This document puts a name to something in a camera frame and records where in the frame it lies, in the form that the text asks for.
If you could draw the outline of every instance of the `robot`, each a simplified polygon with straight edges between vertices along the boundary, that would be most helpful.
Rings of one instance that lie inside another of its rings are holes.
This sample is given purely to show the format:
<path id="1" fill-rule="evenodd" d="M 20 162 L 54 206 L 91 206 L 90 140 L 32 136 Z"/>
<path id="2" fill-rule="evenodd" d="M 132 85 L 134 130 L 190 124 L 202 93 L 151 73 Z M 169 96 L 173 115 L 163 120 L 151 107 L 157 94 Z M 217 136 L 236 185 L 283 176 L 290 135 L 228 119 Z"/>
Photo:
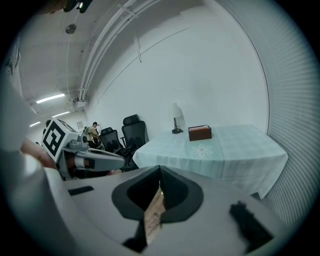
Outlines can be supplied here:
<path id="1" fill-rule="evenodd" d="M 56 169 L 64 180 L 75 178 L 79 172 L 105 172 L 119 169 L 125 164 L 122 156 L 89 148 L 85 134 L 79 134 L 66 122 L 57 118 L 51 120 L 41 144 L 54 160 Z M 74 170 L 68 170 L 68 158 L 74 158 Z"/>

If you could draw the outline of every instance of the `table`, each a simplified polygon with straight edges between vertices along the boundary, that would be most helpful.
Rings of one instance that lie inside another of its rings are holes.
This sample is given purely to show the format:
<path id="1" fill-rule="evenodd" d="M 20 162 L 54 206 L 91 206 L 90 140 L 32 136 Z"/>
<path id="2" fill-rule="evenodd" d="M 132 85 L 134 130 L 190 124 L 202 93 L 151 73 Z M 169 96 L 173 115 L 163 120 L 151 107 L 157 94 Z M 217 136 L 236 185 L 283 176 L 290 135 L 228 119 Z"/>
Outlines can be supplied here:
<path id="1" fill-rule="evenodd" d="M 167 131 L 139 148 L 139 168 L 163 165 L 228 182 L 264 198 L 279 178 L 288 154 L 253 125 L 212 128 L 212 139 L 189 141 L 188 132 Z"/>

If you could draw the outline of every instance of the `ceiling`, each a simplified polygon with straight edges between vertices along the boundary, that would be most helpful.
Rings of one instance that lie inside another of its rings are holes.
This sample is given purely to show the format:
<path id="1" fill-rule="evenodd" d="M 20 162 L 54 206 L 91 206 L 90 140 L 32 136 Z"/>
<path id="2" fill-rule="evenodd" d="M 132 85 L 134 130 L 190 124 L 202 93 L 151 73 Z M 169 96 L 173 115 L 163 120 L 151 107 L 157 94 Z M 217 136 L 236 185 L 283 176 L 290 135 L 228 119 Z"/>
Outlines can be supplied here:
<path id="1" fill-rule="evenodd" d="M 83 14 L 74 9 L 37 15 L 20 32 L 19 64 L 22 94 L 42 121 L 65 111 L 74 112 L 79 84 L 88 56 L 99 34 L 127 0 L 94 0 Z M 76 25 L 75 33 L 66 27 Z M 41 104 L 36 101 L 65 93 Z"/>

